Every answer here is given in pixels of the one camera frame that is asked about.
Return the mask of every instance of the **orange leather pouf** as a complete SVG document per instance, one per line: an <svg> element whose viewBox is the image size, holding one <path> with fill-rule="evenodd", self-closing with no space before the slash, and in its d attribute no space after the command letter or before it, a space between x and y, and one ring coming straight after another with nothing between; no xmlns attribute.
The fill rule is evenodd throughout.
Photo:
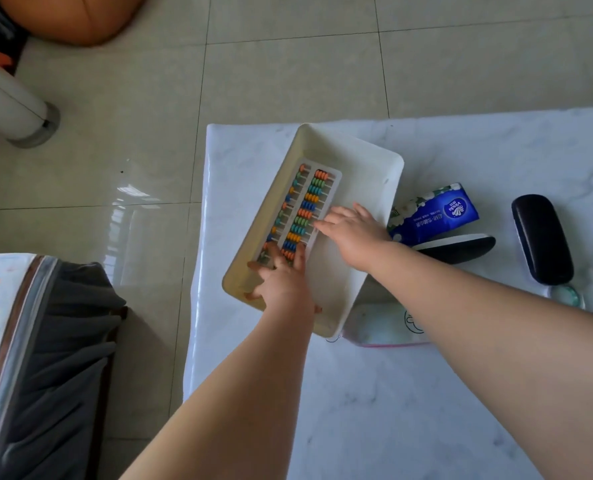
<svg viewBox="0 0 593 480"><path fill-rule="evenodd" d="M143 0L0 0L10 18L31 34L74 45L111 39Z"/></svg>

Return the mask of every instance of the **grey base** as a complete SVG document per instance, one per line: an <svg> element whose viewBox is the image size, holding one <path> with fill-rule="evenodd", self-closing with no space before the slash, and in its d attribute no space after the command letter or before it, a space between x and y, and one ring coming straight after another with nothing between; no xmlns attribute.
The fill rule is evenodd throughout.
<svg viewBox="0 0 593 480"><path fill-rule="evenodd" d="M61 123L61 112L59 108L52 103L47 102L48 107L46 119L41 128L36 130L30 136L22 139L9 139L8 141L19 148L33 148L49 140L52 135L59 129Z"/></svg>

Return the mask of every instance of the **person's right hand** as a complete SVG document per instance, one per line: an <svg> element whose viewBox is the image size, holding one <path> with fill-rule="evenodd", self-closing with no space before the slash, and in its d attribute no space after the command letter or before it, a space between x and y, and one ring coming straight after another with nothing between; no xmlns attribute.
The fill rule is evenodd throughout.
<svg viewBox="0 0 593 480"><path fill-rule="evenodd" d="M346 263L367 273L373 250L392 239L365 207L356 202L352 207L333 207L314 227L336 242Z"/></svg>

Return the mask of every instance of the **hand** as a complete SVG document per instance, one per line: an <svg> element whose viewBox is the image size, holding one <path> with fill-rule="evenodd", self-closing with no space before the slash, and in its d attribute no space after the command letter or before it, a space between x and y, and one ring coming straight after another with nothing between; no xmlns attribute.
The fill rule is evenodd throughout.
<svg viewBox="0 0 593 480"><path fill-rule="evenodd" d="M322 221L314 223L314 227L336 242L346 263L369 272L372 250L392 239L365 207L356 202L352 207L333 207Z"/></svg>
<svg viewBox="0 0 593 480"><path fill-rule="evenodd" d="M301 307L307 312L321 312L315 306L312 294L305 281L305 246L300 242L296 245L293 265L290 266L281 255L276 242L268 243L268 254L272 258L275 269L261 266L256 261L250 261L248 267L263 279L251 293L246 293L245 298L263 298L266 306Z"/></svg>

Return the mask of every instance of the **person's left hand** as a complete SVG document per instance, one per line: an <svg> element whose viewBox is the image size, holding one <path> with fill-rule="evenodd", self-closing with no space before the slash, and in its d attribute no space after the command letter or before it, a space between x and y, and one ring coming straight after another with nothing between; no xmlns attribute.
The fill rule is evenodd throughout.
<svg viewBox="0 0 593 480"><path fill-rule="evenodd" d="M275 242L268 243L268 254L272 258L275 269L261 266L256 261L250 261L248 267L263 279L251 293L246 293L245 298L263 298L266 306L303 307L305 311L321 312L321 308L314 304L312 294L305 281L305 246L296 245L293 265L290 266L281 255Z"/></svg>

